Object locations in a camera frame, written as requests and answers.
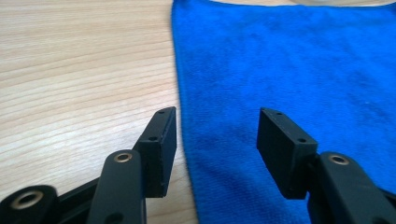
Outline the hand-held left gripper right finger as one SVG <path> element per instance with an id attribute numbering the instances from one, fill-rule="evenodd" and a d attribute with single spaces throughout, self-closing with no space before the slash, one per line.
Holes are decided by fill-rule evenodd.
<path id="1" fill-rule="evenodd" d="M 260 110 L 262 160 L 284 198 L 308 200 L 312 224 L 396 224 L 396 194 L 377 187 L 347 155 L 317 148 L 286 114 Z"/>

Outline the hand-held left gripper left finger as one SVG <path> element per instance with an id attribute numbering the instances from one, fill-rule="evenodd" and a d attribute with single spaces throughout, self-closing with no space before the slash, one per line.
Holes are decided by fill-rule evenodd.
<path id="1" fill-rule="evenodd" d="M 86 224 L 147 224 L 147 198 L 167 194 L 177 151 L 176 109 L 153 115 L 131 149 L 110 154 Z"/>

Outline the blue cloth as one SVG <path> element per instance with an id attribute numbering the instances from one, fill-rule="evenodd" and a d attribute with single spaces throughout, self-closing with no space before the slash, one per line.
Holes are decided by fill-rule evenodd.
<path id="1" fill-rule="evenodd" d="M 396 193 L 396 2 L 247 6 L 174 0 L 183 145 L 200 224 L 310 224 L 256 148 L 259 113 L 286 113 Z"/>

